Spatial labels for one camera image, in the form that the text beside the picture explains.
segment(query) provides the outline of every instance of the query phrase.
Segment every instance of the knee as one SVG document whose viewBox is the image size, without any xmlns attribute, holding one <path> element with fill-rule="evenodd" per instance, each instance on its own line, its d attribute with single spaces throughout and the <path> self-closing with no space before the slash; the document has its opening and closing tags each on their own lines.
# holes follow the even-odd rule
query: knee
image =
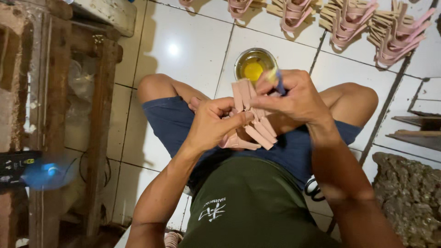
<svg viewBox="0 0 441 248">
<path fill-rule="evenodd" d="M 364 101 L 375 108 L 377 107 L 378 95 L 372 88 L 357 83 L 344 83 L 343 87 L 345 94 L 350 94 L 358 98 L 360 101 Z"/>
<path fill-rule="evenodd" d="M 161 87 L 167 79 L 171 78 L 162 73 L 146 75 L 139 81 L 138 90 L 154 90 Z"/>
<path fill-rule="evenodd" d="M 138 84 L 137 96 L 141 103 L 158 98 L 175 96 L 171 84 L 173 79 L 165 74 L 150 74 L 144 76 Z"/>
</svg>

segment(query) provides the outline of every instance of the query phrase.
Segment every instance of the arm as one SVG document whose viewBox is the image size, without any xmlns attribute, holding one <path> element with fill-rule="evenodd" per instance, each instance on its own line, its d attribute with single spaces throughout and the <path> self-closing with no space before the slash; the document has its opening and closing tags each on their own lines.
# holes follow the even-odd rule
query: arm
<svg viewBox="0 0 441 248">
<path fill-rule="evenodd" d="M 343 142 L 328 107 L 305 71 L 282 71 L 288 94 L 273 98 L 258 96 L 251 105 L 281 111 L 306 123 L 312 144 L 312 171 L 328 201 L 343 242 L 349 247 L 402 248 L 384 217 L 361 166 Z M 265 94 L 274 84 L 259 79 L 256 91 Z"/>
<path fill-rule="evenodd" d="M 221 119 L 234 106 L 233 98 L 202 101 L 187 138 L 177 154 L 146 187 L 136 203 L 127 248 L 164 247 L 164 232 L 188 177 L 201 155 L 215 147 L 230 130 L 253 120 L 252 113 Z"/>
<path fill-rule="evenodd" d="M 308 125 L 313 141 L 312 171 L 348 247 L 403 247 L 375 199 L 356 158 L 333 120 Z"/>
</svg>

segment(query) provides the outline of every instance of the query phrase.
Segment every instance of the person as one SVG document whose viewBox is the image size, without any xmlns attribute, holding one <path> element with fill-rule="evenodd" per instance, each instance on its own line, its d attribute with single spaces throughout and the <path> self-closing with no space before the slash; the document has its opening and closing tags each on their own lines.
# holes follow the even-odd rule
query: person
<svg viewBox="0 0 441 248">
<path fill-rule="evenodd" d="M 163 74 L 144 77 L 138 98 L 154 134 L 171 156 L 136 204 L 126 247 L 164 247 L 166 224 L 187 184 L 193 193 L 180 248 L 338 247 L 311 217 L 302 190 L 314 174 L 348 247 L 403 247 L 347 145 L 374 113 L 372 89 L 344 83 L 317 92 L 309 74 L 282 70 L 288 94 L 265 94 L 261 75 L 255 108 L 273 111 L 278 134 L 270 150 L 221 149 L 250 112 L 222 119 L 233 98 L 210 100 Z"/>
</svg>

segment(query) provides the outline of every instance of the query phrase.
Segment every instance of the rock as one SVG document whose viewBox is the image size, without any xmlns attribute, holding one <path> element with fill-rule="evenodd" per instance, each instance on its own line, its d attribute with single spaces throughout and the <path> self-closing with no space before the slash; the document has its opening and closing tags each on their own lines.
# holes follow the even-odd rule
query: rock
<svg viewBox="0 0 441 248">
<path fill-rule="evenodd" d="M 418 161 L 377 152 L 373 187 L 381 210 L 404 246 L 439 247 L 441 171 Z"/>
</svg>

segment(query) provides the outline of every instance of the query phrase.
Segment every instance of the glue in bowl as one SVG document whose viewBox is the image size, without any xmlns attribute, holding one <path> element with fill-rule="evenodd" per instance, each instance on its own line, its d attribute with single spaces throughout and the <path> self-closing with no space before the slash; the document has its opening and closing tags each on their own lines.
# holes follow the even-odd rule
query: glue in bowl
<svg viewBox="0 0 441 248">
<path fill-rule="evenodd" d="M 271 70 L 277 66 L 274 56 L 265 49 L 251 48 L 240 54 L 234 65 L 236 80 L 247 78 L 253 84 L 263 71 Z"/>
</svg>

